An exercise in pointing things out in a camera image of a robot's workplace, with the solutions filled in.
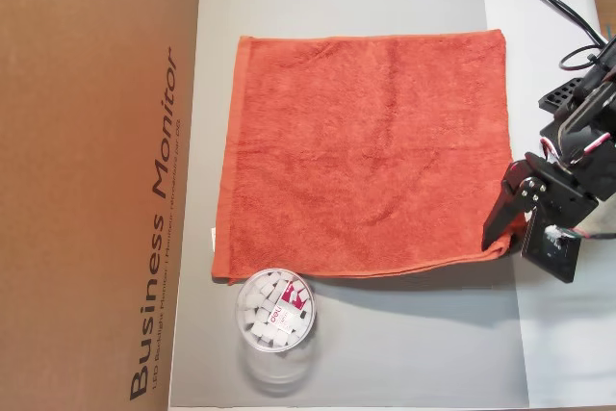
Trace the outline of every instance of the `white cube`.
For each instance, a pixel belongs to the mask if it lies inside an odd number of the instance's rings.
[[[273,307],[275,307],[274,303],[269,300],[268,298],[266,298],[263,303],[261,304],[261,306],[263,308],[265,308],[266,310],[268,310],[269,312],[273,311]]]
[[[287,344],[289,344],[290,346],[294,346],[298,342],[299,342],[299,336],[297,334],[295,334],[294,332],[289,334],[289,340],[287,341]]]
[[[250,328],[250,332],[257,337],[263,336],[263,333],[265,330],[266,330],[266,326],[260,321],[255,321],[252,327]]]
[[[276,335],[277,331],[278,331],[278,328],[275,325],[266,324],[265,328],[263,329],[263,333],[261,334],[261,338],[264,341],[269,342],[273,340],[273,337]]]
[[[249,294],[246,296],[246,308],[259,308],[265,299],[263,294]]]
[[[278,271],[273,271],[270,275],[269,275],[269,282],[271,284],[276,284],[278,282],[278,280],[280,279],[280,273]]]
[[[295,330],[295,334],[297,335],[297,337],[301,337],[305,334],[307,330],[308,330],[308,326],[306,324],[303,324],[302,322],[299,324],[299,326]]]
[[[287,289],[287,284],[289,284],[288,281],[285,281],[284,279],[279,279],[278,282],[276,283],[274,290],[284,293],[285,289]]]
[[[301,319],[299,315],[295,315],[291,320],[291,328],[293,330],[298,330],[304,325],[304,321]]]
[[[257,317],[254,310],[246,310],[244,312],[244,324],[253,324],[255,321],[257,321]]]
[[[282,291],[276,290],[269,295],[268,300],[271,300],[273,303],[276,303],[281,295]]]
[[[298,292],[301,291],[302,289],[304,289],[304,283],[302,283],[301,281],[297,279],[296,281],[293,282],[293,289],[295,289]]]
[[[284,347],[289,340],[289,334],[282,329],[278,329],[275,336],[273,336],[273,344],[275,347]]]
[[[271,283],[266,283],[266,285],[263,288],[261,288],[261,294],[263,294],[265,297],[270,295],[272,291],[273,291],[273,284]]]
[[[268,316],[270,315],[270,312],[267,311],[265,308],[261,307],[259,310],[257,310],[257,320],[260,322],[268,322]]]
[[[263,276],[259,276],[257,279],[255,279],[255,281],[254,281],[254,285],[255,285],[257,288],[261,289],[261,288],[263,288],[266,284],[268,284],[268,279],[269,279],[269,277],[268,277],[266,274],[264,274]]]
[[[301,300],[302,302],[305,302],[306,300],[308,300],[308,290],[306,288],[302,289],[301,291],[299,291],[299,300]]]

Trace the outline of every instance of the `gray surface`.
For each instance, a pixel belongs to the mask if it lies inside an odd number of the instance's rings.
[[[511,262],[313,282],[306,375],[264,393],[246,373],[238,286],[211,280],[210,228],[237,40],[449,33],[486,27],[483,0],[200,0],[191,156],[171,404],[527,406]]]

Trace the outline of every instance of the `orange towel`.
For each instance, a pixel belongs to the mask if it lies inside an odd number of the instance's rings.
[[[500,31],[240,40],[214,277],[370,277],[491,260],[511,162]]]

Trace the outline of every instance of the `cardboard box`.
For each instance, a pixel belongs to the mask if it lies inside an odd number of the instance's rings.
[[[0,0],[0,408],[164,410],[198,0]]]

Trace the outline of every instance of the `table surface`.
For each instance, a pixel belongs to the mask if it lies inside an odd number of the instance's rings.
[[[526,151],[538,152],[539,130],[551,119],[537,99],[574,77],[558,68],[558,60],[588,40],[539,0],[484,1],[488,28],[502,29],[507,39],[511,145],[514,158],[521,158]],[[564,1],[598,27],[594,0]],[[584,244],[573,285],[515,259],[531,407],[616,402],[616,286],[610,277],[616,270],[610,255],[615,245]]]

